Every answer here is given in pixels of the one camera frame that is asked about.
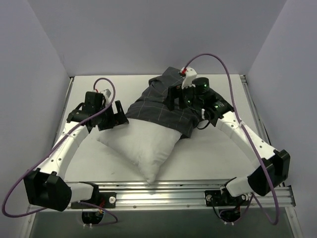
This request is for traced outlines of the dark grey checked pillowcase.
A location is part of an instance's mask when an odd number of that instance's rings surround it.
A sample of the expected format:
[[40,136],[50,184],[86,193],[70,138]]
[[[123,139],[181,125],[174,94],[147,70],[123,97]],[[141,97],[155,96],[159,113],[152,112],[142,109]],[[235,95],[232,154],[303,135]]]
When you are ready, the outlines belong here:
[[234,107],[220,94],[210,88],[209,79],[196,77],[192,84],[205,84],[204,106],[200,111],[195,111],[183,106],[179,99],[173,111],[169,111],[163,103],[167,97],[168,87],[182,85],[183,78],[178,70],[169,67],[165,72],[148,81],[148,87],[141,96],[129,106],[126,116],[129,119],[149,121],[179,131],[182,138],[190,138],[199,123],[206,120],[208,124],[216,125],[219,119],[224,118],[228,112],[234,112]]

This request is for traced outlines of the white pillow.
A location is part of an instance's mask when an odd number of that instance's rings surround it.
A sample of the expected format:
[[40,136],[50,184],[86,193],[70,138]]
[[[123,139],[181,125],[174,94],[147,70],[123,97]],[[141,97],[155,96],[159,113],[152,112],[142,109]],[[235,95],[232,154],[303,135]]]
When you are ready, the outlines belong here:
[[142,177],[153,183],[181,135],[153,122],[129,119],[128,124],[102,131],[97,141],[137,166]]

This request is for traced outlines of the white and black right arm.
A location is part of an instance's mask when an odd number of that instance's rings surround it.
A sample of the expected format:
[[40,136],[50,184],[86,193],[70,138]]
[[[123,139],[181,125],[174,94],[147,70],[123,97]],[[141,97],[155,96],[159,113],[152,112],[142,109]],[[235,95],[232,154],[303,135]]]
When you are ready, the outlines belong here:
[[172,111],[178,101],[181,109],[190,109],[203,120],[224,132],[247,156],[255,170],[248,176],[233,178],[224,185],[220,199],[230,205],[246,193],[267,195],[288,178],[290,155],[262,140],[244,122],[239,122],[234,107],[209,86],[209,79],[199,77],[191,85],[168,88],[164,104]]

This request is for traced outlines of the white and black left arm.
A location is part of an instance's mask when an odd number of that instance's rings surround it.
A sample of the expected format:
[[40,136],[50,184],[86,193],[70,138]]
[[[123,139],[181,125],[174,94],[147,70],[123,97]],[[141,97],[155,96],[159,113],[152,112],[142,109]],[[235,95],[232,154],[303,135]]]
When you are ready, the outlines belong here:
[[98,185],[85,181],[66,183],[67,168],[93,128],[103,131],[128,123],[121,102],[114,100],[110,90],[86,92],[84,102],[69,113],[49,156],[23,179],[29,203],[56,211],[64,211],[75,202],[89,208],[99,205]]

